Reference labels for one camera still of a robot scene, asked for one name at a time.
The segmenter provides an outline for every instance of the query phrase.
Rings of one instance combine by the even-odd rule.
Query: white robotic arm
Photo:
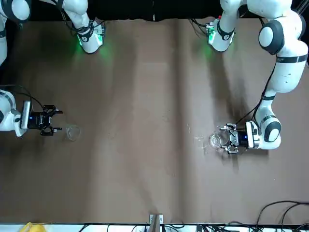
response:
[[[246,122],[245,131],[230,123],[221,128],[229,132],[230,140],[222,148],[230,154],[237,153],[238,146],[260,149],[279,147],[281,123],[273,113],[271,104],[276,93],[287,93],[296,88],[308,57],[307,45],[299,40],[305,31],[305,20],[291,10],[292,0],[222,0],[221,6],[225,12],[220,21],[214,22],[215,37],[212,35],[210,41],[214,49],[225,51],[228,48],[238,7],[242,4],[247,4],[250,12],[268,19],[260,30],[259,43],[271,55],[276,55],[276,64],[254,109],[253,120]]]
[[[40,130],[42,136],[53,136],[62,130],[51,126],[52,117],[63,113],[54,105],[42,106],[41,112],[31,108],[31,101],[24,101],[22,113],[19,113],[12,93],[0,89],[0,131],[15,131],[20,137],[29,129]]]
[[[26,22],[30,16],[30,8],[31,0],[0,0],[0,65],[7,57],[6,20]]]
[[[68,14],[73,30],[78,33],[80,44],[86,53],[94,53],[103,44],[105,28],[87,15],[87,0],[42,0],[54,4]],[[5,23],[10,19],[16,23],[26,22],[30,16],[31,0],[0,0],[0,65],[7,57]]]
[[[56,5],[64,10],[73,23],[73,30],[78,33],[81,46],[86,53],[94,53],[103,44],[105,28],[89,19],[87,0],[41,0]]]

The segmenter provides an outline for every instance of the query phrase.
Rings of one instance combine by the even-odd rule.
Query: clear plastic cup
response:
[[[208,138],[209,145],[214,149],[220,148],[221,146],[227,144],[228,141],[229,134],[225,130],[216,131]]]
[[[67,134],[67,138],[70,141],[76,141],[80,134],[81,134],[81,129],[76,126],[76,125],[67,125],[66,126],[66,134]]]

